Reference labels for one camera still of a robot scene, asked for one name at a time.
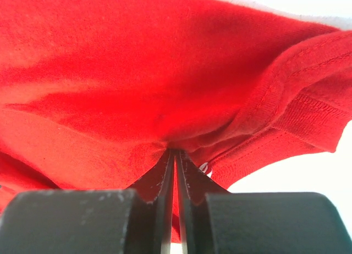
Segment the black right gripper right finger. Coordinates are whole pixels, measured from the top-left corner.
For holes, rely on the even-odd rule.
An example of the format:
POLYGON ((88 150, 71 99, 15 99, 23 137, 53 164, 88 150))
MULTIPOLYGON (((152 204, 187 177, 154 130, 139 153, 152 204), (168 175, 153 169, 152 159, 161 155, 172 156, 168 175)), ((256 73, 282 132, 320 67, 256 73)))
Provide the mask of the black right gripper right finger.
POLYGON ((184 253, 351 253, 333 203, 315 192, 233 194, 175 154, 184 253))

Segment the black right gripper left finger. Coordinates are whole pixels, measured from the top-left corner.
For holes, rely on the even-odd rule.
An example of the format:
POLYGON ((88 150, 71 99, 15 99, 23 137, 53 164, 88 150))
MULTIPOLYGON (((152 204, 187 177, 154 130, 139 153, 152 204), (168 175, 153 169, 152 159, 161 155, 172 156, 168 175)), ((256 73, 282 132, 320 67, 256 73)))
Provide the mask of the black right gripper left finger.
POLYGON ((174 154, 123 190, 18 194, 1 217, 1 253, 169 253, 174 154))

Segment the red t shirt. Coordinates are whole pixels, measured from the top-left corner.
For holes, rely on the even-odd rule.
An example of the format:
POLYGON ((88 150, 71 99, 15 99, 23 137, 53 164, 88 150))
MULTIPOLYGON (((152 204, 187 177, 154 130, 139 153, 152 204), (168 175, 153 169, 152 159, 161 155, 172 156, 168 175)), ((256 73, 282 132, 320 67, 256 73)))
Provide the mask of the red t shirt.
POLYGON ((168 148, 224 188, 334 152, 351 30, 219 0, 1 0, 1 209, 124 189, 168 148))

